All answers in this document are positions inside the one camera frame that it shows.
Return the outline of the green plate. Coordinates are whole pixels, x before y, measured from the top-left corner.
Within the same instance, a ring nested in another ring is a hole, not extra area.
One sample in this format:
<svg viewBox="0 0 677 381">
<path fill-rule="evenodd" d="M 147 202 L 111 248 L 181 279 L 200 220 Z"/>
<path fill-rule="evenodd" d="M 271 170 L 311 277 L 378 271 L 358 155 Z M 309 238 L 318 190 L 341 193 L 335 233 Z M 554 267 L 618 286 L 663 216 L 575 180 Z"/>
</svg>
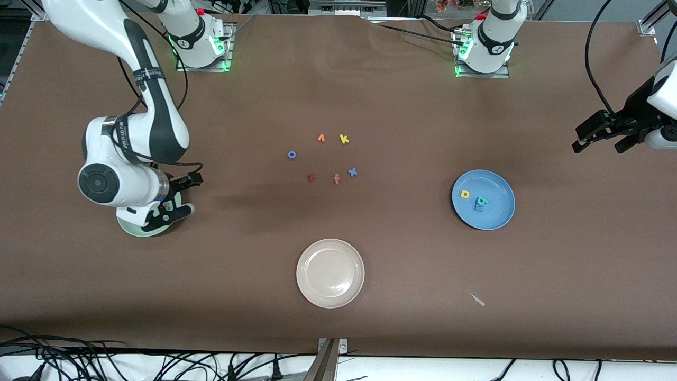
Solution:
<svg viewBox="0 0 677 381">
<path fill-rule="evenodd" d="M 183 205 L 181 193 L 177 193 L 176 198 L 174 198 L 173 202 L 175 203 L 175 205 L 177 207 Z M 153 216 L 154 219 L 159 217 L 159 215 L 160 215 L 159 210 L 153 210 L 152 211 L 152 216 Z M 153 236 L 162 234 L 163 232 L 167 231 L 171 227 L 171 224 L 170 224 L 170 225 L 167 225 L 167 226 L 160 226 L 160 227 L 157 227 L 157 229 L 146 232 L 146 231 L 142 230 L 142 227 L 135 226 L 134 224 L 126 222 L 125 220 L 119 219 L 119 217 L 117 217 L 117 222 L 118 222 L 119 226 L 121 227 L 121 229 L 123 229 L 123 231 L 125 231 L 127 234 L 130 234 L 134 237 L 153 237 Z"/>
</svg>

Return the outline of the blue plate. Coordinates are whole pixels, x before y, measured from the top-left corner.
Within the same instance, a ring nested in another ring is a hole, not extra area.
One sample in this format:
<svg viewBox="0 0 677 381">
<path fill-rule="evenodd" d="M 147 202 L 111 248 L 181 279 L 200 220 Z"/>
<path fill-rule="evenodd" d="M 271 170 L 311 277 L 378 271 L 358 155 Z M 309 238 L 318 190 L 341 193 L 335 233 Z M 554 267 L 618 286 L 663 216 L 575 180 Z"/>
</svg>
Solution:
<svg viewBox="0 0 677 381">
<path fill-rule="evenodd" d="M 468 190 L 471 197 L 461 198 L 461 190 Z M 483 212 L 474 210 L 478 197 L 489 200 Z M 481 231 L 494 231 L 505 226 L 516 209 L 515 194 L 509 183 L 495 172 L 484 169 L 470 170 L 458 177 L 450 200 L 459 219 Z"/>
</svg>

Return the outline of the beige plate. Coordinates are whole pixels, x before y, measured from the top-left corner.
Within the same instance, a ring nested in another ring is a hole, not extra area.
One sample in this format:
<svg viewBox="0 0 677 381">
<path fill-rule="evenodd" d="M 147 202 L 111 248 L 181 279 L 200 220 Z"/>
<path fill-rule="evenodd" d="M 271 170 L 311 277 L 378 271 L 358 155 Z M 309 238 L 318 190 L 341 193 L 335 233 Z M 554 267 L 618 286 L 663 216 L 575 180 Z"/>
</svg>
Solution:
<svg viewBox="0 0 677 381">
<path fill-rule="evenodd" d="M 296 282 L 303 297 L 323 309 L 351 303 L 362 291 L 365 265 L 360 253 L 341 239 L 322 239 L 298 259 Z"/>
</svg>

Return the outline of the grey table support strut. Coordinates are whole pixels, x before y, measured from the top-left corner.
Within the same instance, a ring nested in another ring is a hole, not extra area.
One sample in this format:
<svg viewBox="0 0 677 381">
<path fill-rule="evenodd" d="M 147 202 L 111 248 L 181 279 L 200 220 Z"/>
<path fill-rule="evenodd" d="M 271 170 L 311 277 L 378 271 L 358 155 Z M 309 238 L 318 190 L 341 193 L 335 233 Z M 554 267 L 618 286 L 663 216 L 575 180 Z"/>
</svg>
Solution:
<svg viewBox="0 0 677 381">
<path fill-rule="evenodd" d="M 321 339 L 319 350 L 303 381 L 335 381 L 342 349 L 340 338 Z"/>
</svg>

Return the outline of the aluminium frame profile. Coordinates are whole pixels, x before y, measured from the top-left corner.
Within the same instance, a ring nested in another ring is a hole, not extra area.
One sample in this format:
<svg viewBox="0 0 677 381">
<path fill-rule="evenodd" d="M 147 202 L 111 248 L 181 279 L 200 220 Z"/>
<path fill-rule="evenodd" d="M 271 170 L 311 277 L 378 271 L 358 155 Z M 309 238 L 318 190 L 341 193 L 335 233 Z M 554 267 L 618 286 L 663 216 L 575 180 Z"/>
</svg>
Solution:
<svg viewBox="0 0 677 381">
<path fill-rule="evenodd" d="M 677 0 L 660 0 L 648 14 L 637 21 L 637 29 L 641 36 L 655 35 L 655 27 L 668 14 L 677 16 Z"/>
<path fill-rule="evenodd" d="M 43 0 L 0 0 L 0 107 L 36 24 L 48 20 Z"/>
</svg>

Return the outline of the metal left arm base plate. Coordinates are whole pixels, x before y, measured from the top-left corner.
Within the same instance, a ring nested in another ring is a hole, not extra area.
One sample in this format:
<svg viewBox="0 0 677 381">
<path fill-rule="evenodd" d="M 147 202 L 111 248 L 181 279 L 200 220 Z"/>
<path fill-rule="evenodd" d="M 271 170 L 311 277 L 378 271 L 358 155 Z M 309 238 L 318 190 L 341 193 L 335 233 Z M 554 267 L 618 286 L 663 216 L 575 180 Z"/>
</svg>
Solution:
<svg viewBox="0 0 677 381">
<path fill-rule="evenodd" d="M 456 29 L 451 33 L 454 47 L 455 76 L 477 79 L 508 79 L 508 60 L 515 46 L 514 41 L 504 44 L 489 42 L 485 46 L 476 37 L 475 30 Z"/>
</svg>

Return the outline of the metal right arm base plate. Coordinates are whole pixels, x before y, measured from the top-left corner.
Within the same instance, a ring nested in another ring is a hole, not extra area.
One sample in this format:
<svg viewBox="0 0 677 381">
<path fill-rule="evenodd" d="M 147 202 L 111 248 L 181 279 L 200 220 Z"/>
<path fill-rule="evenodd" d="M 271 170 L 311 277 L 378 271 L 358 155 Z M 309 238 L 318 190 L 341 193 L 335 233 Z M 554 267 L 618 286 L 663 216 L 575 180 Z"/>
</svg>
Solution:
<svg viewBox="0 0 677 381">
<path fill-rule="evenodd" d="M 237 23 L 223 22 L 215 19 L 211 22 L 211 32 L 208 34 L 211 40 L 211 51 L 214 56 L 213 62 L 204 67 L 187 67 L 179 62 L 176 52 L 176 71 L 182 72 L 228 72 L 232 64 L 235 45 L 235 33 Z"/>
</svg>

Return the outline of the grey metal frame bar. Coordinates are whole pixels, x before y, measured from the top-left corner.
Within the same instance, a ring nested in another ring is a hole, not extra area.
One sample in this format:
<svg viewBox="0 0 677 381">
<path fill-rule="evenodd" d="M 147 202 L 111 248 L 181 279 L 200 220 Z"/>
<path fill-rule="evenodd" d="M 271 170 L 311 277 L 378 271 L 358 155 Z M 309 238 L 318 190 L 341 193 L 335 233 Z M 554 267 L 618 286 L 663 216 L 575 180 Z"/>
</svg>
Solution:
<svg viewBox="0 0 677 381">
<path fill-rule="evenodd" d="M 387 5 L 385 0 L 309 0 L 308 14 L 386 17 Z"/>
</svg>

